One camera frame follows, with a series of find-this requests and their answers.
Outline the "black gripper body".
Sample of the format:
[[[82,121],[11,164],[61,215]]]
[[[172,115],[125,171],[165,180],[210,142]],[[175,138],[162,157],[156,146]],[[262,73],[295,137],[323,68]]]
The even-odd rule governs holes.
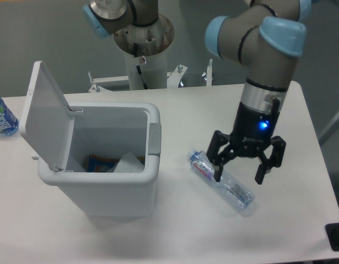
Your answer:
[[[242,102],[238,106],[232,133],[229,135],[229,145],[226,151],[230,158],[261,157],[263,152],[273,146],[274,150],[281,150],[281,138],[273,137],[273,132],[279,118],[279,101],[273,101],[269,112],[260,112],[246,106]]]

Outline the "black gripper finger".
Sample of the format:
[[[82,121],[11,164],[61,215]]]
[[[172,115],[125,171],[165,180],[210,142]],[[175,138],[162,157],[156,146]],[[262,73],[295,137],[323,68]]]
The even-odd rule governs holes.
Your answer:
[[[230,145],[230,139],[230,135],[216,130],[207,150],[207,157],[215,170],[214,179],[216,182],[221,181],[224,165],[234,159],[234,150]]]
[[[279,168],[285,153],[286,141],[280,136],[274,136],[270,139],[270,145],[273,147],[269,158],[266,157],[264,151],[258,153],[260,165],[258,166],[255,181],[262,184],[264,177],[273,167]]]

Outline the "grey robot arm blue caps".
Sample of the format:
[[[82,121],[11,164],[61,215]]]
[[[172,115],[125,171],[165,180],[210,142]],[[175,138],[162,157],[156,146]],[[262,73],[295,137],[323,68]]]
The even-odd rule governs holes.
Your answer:
[[[274,129],[303,52],[307,30],[301,21],[311,6],[311,1],[251,1],[239,16],[218,16],[209,23],[207,50],[248,68],[232,132],[215,131],[208,147],[215,181],[236,157],[259,158],[258,184],[281,166],[286,143]],[[88,1],[82,11],[96,34],[113,36],[130,59],[130,89],[168,87],[166,61],[160,55],[171,45],[174,31],[157,1]]]

